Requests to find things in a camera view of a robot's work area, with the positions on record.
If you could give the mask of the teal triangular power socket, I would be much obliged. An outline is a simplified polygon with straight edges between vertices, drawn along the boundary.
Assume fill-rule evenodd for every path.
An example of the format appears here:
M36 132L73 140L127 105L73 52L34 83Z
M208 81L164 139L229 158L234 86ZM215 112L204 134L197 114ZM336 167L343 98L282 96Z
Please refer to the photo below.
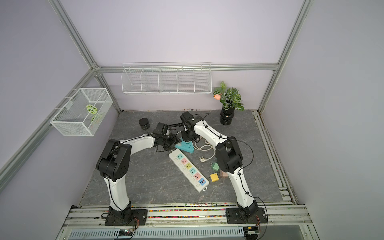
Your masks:
M181 140L180 143L177 143L175 145L175 148L181 151L185 151L187 153L193 153L195 151L193 142L185 142L184 140Z

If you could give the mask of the green plug adapter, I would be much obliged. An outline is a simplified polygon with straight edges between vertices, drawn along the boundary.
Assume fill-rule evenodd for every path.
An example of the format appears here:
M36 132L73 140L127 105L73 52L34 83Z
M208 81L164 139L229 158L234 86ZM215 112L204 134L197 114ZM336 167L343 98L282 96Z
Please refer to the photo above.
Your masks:
M212 168L212 170L215 171L215 172L219 171L219 169L220 169L218 163L216 163L216 162L214 162L214 163L211 164L211 168Z

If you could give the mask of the long white power strip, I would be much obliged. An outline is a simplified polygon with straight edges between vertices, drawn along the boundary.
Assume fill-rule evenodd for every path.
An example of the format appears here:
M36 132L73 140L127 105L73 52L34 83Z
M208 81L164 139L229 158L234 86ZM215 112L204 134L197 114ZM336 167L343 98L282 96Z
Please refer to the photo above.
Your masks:
M169 153L169 158L199 193L207 190L209 181L180 149Z

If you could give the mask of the yellow plug adapter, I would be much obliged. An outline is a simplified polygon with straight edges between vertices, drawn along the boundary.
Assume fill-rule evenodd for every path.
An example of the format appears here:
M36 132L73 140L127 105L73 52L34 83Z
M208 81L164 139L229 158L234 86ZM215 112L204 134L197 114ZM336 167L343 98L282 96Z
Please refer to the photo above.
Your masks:
M213 173L210 175L210 178L211 178L211 182L214 183L214 182L217 182L219 180L219 176L217 173Z

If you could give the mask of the pink adapter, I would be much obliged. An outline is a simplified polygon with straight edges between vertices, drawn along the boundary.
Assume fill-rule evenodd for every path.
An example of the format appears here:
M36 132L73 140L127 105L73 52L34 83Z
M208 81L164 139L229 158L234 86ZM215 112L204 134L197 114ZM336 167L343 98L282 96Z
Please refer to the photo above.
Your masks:
M222 170L220 170L220 177L221 178L227 178L228 177L228 174Z

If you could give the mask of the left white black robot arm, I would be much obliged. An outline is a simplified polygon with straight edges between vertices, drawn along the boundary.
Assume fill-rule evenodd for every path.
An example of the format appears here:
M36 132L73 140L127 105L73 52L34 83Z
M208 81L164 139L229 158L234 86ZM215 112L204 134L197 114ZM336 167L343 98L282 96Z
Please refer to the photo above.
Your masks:
M131 211L131 201L126 189L126 174L131 155L153 147L163 147L165 151L172 149L180 139L172 133L172 127L158 123L152 133L144 134L128 140L108 140L96 169L107 184L110 196L110 212L122 219Z

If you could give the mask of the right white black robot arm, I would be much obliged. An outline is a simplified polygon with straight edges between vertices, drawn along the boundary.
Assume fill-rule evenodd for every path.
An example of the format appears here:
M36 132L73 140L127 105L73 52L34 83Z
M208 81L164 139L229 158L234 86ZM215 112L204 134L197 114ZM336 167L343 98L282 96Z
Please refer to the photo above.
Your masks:
M184 126L182 137L185 141L197 141L204 138L216 150L216 159L220 169L227 173L235 190L241 212L247 217L256 213L259 206L250 193L245 179L243 155L235 137L227 137L212 128L201 116L184 112L180 116Z

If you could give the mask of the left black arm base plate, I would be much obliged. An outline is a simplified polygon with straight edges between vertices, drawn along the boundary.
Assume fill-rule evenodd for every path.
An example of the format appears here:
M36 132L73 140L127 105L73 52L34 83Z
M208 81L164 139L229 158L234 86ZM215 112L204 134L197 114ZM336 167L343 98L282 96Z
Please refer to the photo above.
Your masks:
M116 211L110 209L105 226L144 226L147 221L148 210L128 209L127 211Z

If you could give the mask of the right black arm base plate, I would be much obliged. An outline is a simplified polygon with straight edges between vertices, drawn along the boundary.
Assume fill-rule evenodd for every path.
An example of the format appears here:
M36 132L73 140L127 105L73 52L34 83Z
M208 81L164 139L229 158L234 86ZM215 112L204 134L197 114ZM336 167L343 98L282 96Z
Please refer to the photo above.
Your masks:
M251 210L249 213L240 208L228 208L225 211L225 216L228 224L250 224L259 225L266 224L267 214L263 208Z

